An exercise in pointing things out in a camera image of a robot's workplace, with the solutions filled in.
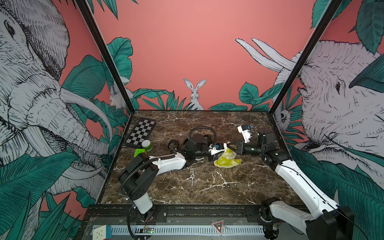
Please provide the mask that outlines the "black front mounting rail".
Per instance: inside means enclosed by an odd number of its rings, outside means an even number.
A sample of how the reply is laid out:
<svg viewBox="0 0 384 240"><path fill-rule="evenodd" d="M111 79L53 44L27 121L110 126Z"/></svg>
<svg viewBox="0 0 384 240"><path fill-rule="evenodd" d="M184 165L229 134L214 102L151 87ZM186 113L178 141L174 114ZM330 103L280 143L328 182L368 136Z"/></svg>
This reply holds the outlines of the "black front mounting rail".
<svg viewBox="0 0 384 240"><path fill-rule="evenodd" d="M171 218L209 218L218 221L223 218L246 218L249 223L260 223L265 225L266 222L261 218L261 205L172 205L172 204L155 204L156 217L155 223L164 223ZM89 221L91 218L118 218L124 220L129 214L131 205L91 205L83 218Z"/></svg>

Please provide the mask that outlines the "black right frame post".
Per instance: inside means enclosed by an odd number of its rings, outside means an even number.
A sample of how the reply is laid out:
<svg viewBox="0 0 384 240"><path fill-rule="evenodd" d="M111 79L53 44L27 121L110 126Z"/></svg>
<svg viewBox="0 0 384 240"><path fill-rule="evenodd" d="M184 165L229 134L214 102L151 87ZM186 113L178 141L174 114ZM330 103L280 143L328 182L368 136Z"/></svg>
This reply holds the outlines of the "black right frame post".
<svg viewBox="0 0 384 240"><path fill-rule="evenodd" d="M333 16L335 15L336 11L338 10L339 6L341 5L342 0L332 0L330 1L320 20L318 21L318 24L315 27L315 30L313 31L308 43L306 44L305 48L302 51L302 54L300 55L297 63L295 64L294 68L291 70L291 73L286 80L285 84L283 85L277 99L275 100L273 106L269 110L269 114L272 115L276 112L276 110L279 107L279 104L283 101L284 96L290 89L291 85L297 78L300 70L304 66L306 60L308 57L312 54L316 44L318 43L319 39L323 35L324 31L326 30L327 26L331 22Z"/></svg>

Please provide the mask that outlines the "black frame post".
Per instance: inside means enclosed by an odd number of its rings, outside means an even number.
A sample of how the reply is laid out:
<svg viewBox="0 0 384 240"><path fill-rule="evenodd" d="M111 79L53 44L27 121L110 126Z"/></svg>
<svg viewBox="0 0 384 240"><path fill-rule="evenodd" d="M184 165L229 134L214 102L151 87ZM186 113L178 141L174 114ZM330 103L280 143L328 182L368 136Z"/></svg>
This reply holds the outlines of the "black frame post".
<svg viewBox="0 0 384 240"><path fill-rule="evenodd" d="M269 114L272 115L276 112L276 110L279 107L279 104L283 101L284 96L290 89L291 85L297 78L300 70L304 66L306 60L308 57L312 54L316 44L318 43L319 39L323 35L324 31L326 30L327 26L331 22L333 16L335 15L336 11L338 10L339 6L341 5L342 0L332 0L330 1L320 20L318 21L318 24L315 27L315 30L313 31L308 43L306 44L305 48L302 51L302 54L300 55L297 63L295 64L294 68L291 70L291 73L286 80L285 84L283 85L277 99L275 100L273 106L269 110Z"/></svg>
<svg viewBox="0 0 384 240"><path fill-rule="evenodd" d="M123 85L123 82L120 78L120 75L119 75L119 72L118 72L118 69L115 65L115 62L113 61L113 58L110 54L110 51L104 41L104 38L100 32L100 29L95 21L95 18L93 17L93 14L91 12L91 9L90 9L90 6L89 6L89 3L87 1L83 1L83 0L76 0L75 1L83 18L84 18L84 21L86 22L92 36L93 36L93 39L99 49L99 51L101 52L101 55L103 57L103 60L105 61L106 65L107 65L107 68L109 70L109 72L111 73L115 83L117 84L119 90L120 90L120 93L122 94L122 97L124 99L124 102L129 110L129 113L132 115L135 113L135 109L134 109L134 106L126 92L126 88L125 86Z"/></svg>

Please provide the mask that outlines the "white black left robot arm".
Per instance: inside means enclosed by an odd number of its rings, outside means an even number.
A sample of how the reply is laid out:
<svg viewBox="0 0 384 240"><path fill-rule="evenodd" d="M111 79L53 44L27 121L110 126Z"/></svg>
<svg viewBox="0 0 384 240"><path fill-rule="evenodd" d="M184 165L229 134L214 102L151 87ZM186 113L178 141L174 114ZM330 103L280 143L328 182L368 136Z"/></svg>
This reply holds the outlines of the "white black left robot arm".
<svg viewBox="0 0 384 240"><path fill-rule="evenodd" d="M210 150L215 146L209 135L201 134L188 137L181 147L179 144L177 140L168 143L170 155L150 157L146 153L138 154L118 177L121 184L119 195L127 198L143 217L155 214L148 190L158 175L182 170L196 160L210 156Z"/></svg>

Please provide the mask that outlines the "green white cylinder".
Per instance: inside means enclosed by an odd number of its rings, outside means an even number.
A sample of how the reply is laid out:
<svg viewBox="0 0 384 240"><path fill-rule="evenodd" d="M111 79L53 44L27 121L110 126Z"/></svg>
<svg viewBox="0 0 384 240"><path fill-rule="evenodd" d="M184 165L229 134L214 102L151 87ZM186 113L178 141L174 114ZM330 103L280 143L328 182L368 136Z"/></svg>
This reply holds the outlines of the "green white cylinder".
<svg viewBox="0 0 384 240"><path fill-rule="evenodd" d="M150 152L153 149L153 144L150 140L143 140L142 148L145 149L147 152Z"/></svg>

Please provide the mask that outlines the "white power socket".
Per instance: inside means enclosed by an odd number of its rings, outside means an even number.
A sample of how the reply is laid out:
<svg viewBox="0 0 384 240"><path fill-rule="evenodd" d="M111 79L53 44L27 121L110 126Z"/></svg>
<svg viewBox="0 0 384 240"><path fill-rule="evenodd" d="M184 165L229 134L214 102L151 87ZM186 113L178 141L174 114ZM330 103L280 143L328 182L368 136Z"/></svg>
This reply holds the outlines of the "white power socket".
<svg viewBox="0 0 384 240"><path fill-rule="evenodd" d="M103 225L93 230L92 240L110 240L112 238L112 226Z"/></svg>

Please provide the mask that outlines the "black left frame post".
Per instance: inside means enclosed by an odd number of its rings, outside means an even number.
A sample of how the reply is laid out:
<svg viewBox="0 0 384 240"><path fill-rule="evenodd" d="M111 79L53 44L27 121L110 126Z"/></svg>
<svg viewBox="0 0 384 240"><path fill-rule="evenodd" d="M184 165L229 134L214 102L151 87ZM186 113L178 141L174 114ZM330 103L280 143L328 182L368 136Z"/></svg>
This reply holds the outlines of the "black left frame post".
<svg viewBox="0 0 384 240"><path fill-rule="evenodd" d="M84 18L84 21L86 22L92 36L93 36L93 39L99 49L99 51L101 52L101 55L103 57L103 60L105 61L106 65L107 65L107 68L109 70L109 72L111 73L115 83L117 84L119 90L120 90L120 93L122 94L122 97L124 99L124 102L129 110L129 113L132 115L135 113L135 109L134 109L134 106L126 92L126 88L125 86L123 85L123 82L120 78L120 75L119 75L119 72L118 72L118 69L115 65L115 62L113 61L113 58L110 54L110 51L104 41L104 38L100 32L100 29L95 21L95 18L93 17L93 14L91 12L91 9L90 9L90 6L89 6L89 3L87 1L83 1L83 0L76 0L75 1L83 18Z"/></svg>

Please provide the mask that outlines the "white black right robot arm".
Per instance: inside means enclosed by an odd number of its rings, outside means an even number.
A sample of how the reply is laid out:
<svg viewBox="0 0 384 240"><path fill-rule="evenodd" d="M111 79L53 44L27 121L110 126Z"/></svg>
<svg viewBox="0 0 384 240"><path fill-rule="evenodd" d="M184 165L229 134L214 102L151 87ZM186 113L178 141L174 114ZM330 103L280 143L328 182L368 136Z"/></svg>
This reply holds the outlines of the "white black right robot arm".
<svg viewBox="0 0 384 240"><path fill-rule="evenodd" d="M353 238L353 211L341 207L321 191L293 161L290 154L278 149L272 132L258 134L257 144L251 143L251 128L238 127L244 141L228 143L238 155L259 156L266 165L282 177L300 197L308 212L294 208L278 198L262 202L260 218L266 222L284 221L305 234L310 240L351 240Z"/></svg>

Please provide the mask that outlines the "colourful rubik's cube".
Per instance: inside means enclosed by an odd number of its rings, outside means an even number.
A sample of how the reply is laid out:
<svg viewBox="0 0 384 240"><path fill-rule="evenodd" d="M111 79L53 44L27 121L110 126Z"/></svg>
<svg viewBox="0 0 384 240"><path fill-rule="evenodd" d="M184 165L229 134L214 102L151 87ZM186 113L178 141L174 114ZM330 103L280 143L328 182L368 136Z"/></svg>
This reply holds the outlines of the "colourful rubik's cube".
<svg viewBox="0 0 384 240"><path fill-rule="evenodd" d="M135 158L136 156L138 156L139 154L141 154L141 153L146 154L147 151L146 151L145 149L136 149L136 150L135 150L135 153L134 153L134 158Z"/></svg>

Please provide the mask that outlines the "black white checkerboard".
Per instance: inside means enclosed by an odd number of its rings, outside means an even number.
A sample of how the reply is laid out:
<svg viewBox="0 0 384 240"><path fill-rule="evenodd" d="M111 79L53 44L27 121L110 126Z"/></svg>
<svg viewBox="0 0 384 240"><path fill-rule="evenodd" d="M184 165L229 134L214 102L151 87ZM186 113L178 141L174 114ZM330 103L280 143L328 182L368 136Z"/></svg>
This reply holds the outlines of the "black white checkerboard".
<svg viewBox="0 0 384 240"><path fill-rule="evenodd" d="M134 149L141 148L142 142L149 138L155 126L155 120L141 118L128 136L125 145Z"/></svg>

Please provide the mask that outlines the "yellow green patterned towel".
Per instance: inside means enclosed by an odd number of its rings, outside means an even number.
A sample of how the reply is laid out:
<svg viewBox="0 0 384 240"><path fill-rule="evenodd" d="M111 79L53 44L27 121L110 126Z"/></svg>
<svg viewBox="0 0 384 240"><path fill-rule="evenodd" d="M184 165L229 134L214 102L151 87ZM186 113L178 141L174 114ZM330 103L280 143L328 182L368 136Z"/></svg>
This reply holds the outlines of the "yellow green patterned towel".
<svg viewBox="0 0 384 240"><path fill-rule="evenodd" d="M241 162L242 160L237 158L236 152L227 149L214 161L214 165L218 168L233 168L240 165Z"/></svg>

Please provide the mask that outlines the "red triangle warning sticker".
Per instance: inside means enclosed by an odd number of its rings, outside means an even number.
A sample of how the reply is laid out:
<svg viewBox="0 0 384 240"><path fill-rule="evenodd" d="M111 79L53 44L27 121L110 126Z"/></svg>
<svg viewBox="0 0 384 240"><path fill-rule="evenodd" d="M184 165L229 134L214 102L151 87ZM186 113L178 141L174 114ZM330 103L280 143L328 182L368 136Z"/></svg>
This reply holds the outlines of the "red triangle warning sticker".
<svg viewBox="0 0 384 240"><path fill-rule="evenodd" d="M224 229L224 220L213 222L212 227L218 232L219 235L222 235Z"/></svg>

